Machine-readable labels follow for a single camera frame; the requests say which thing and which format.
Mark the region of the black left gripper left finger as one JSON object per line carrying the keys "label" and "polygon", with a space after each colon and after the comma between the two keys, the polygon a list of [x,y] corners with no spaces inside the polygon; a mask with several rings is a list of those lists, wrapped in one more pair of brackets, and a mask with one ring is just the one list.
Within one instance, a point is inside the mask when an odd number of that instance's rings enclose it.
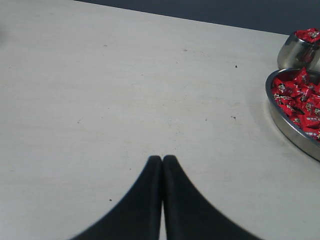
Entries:
{"label": "black left gripper left finger", "polygon": [[162,215],[162,159],[150,156],[126,195],[74,240],[157,240]]}

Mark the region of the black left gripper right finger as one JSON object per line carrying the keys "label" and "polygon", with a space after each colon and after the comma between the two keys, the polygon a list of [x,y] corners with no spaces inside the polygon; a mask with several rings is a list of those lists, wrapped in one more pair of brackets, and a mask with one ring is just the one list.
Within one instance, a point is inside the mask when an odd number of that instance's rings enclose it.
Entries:
{"label": "black left gripper right finger", "polygon": [[174,155],[163,158],[163,206],[168,240],[257,240],[196,189]]}

